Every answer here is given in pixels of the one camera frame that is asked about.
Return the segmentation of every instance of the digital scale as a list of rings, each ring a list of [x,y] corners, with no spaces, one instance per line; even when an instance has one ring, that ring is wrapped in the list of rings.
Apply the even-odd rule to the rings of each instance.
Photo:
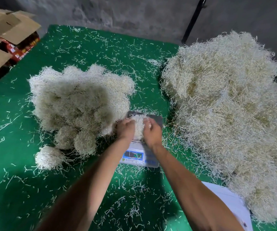
[[[129,111],[127,117],[139,115],[144,113]],[[147,114],[148,117],[153,118],[159,126],[163,127],[163,118],[161,116]],[[159,167],[159,161],[152,153],[150,148],[144,143],[139,141],[131,141],[128,150],[123,154],[120,163],[131,164],[143,167]]]

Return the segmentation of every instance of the person's left arm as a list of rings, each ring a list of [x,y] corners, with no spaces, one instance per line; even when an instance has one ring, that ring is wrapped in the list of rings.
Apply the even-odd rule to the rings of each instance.
[[[114,171],[133,139],[134,131],[134,120],[124,119],[117,125],[117,140],[57,200],[36,231],[86,231],[89,229]]]

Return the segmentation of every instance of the hand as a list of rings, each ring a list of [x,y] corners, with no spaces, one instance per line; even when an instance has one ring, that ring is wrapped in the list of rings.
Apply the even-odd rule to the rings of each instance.
[[[125,139],[131,142],[135,133],[135,120],[121,120],[117,123],[117,139]]]
[[[152,118],[144,118],[144,140],[153,150],[155,146],[162,146],[162,128]]]

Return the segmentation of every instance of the black pipe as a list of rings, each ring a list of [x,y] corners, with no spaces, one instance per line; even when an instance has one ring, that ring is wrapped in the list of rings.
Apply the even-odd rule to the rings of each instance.
[[[197,4],[197,7],[195,9],[195,12],[191,18],[191,21],[186,29],[186,32],[184,33],[184,36],[181,40],[181,43],[183,44],[186,44],[186,41],[188,40],[188,37],[190,35],[190,32],[192,31],[192,28],[194,27],[194,24],[198,18],[198,15],[200,13],[200,11],[202,10],[202,8],[205,8],[205,3],[206,3],[206,0],[199,0],[198,4]]]

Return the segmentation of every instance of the cardboard box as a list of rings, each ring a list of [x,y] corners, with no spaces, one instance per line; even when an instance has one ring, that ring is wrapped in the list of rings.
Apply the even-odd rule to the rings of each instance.
[[[16,64],[39,41],[36,31],[41,26],[31,19],[33,16],[0,9],[0,68],[9,60]]]

